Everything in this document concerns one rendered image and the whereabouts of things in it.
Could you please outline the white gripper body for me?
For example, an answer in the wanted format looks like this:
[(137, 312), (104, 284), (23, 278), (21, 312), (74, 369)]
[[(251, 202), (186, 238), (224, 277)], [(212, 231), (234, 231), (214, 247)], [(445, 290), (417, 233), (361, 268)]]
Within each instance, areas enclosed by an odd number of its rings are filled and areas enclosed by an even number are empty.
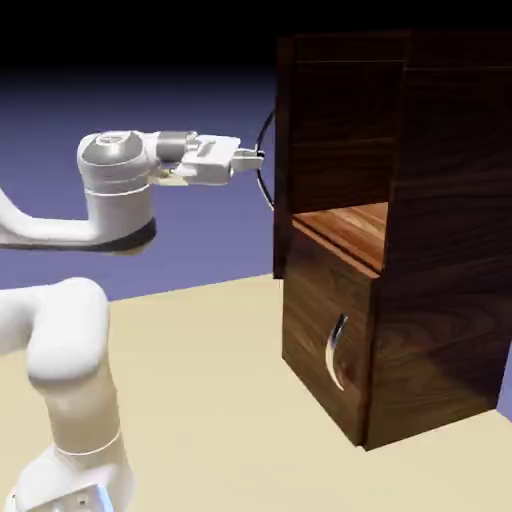
[(231, 178), (231, 162), (240, 147), (236, 137), (198, 135), (174, 173), (187, 184), (221, 186)]

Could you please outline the dark curved door handle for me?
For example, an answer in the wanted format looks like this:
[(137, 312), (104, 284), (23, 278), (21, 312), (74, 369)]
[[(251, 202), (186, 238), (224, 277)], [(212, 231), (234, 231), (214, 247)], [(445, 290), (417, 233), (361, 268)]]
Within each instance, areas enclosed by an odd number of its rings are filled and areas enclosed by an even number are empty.
[[(269, 113), (269, 115), (267, 116), (267, 118), (265, 119), (263, 126), (261, 127), (258, 137), (256, 139), (255, 152), (258, 156), (261, 156), (262, 158), (265, 157), (264, 151), (262, 150), (263, 140), (265, 138), (267, 130), (270, 127), (274, 117), (275, 117), (275, 110), (272, 110)], [(271, 194), (270, 194), (270, 192), (265, 184), (264, 178), (262, 176), (262, 168), (258, 168), (256, 170), (256, 179), (257, 179), (257, 183), (259, 185), (260, 191), (261, 191), (267, 205), (269, 206), (271, 211), (274, 211), (274, 208), (275, 208), (274, 201), (271, 197)]]

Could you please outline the tall dark wood cabinet door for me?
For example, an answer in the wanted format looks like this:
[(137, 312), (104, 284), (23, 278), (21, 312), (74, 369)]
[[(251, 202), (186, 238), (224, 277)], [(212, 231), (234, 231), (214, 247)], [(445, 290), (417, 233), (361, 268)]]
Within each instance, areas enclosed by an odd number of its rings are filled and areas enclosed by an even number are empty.
[(278, 39), (276, 48), (273, 277), (280, 280), (283, 280), (285, 276), (292, 229), (292, 212), (289, 201), (289, 159), (295, 54), (296, 37), (294, 35)]

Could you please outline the short dark wood cabinet door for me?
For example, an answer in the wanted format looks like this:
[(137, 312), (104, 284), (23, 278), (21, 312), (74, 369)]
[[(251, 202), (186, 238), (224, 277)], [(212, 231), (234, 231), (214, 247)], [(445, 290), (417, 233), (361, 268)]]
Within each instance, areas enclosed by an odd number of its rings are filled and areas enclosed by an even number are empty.
[[(370, 361), (379, 275), (310, 229), (296, 223), (283, 288), (282, 356), (345, 436), (367, 437)], [(326, 370), (327, 338), (340, 314), (348, 316), (335, 355), (345, 387)]]

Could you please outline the dark wood cabinet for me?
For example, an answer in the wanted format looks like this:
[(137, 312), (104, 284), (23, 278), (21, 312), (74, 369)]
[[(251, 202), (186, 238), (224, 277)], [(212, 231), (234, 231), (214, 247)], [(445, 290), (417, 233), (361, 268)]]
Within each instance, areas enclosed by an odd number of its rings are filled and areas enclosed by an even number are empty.
[(512, 343), (512, 29), (290, 34), (292, 229), (379, 275), (371, 450), (493, 409)]

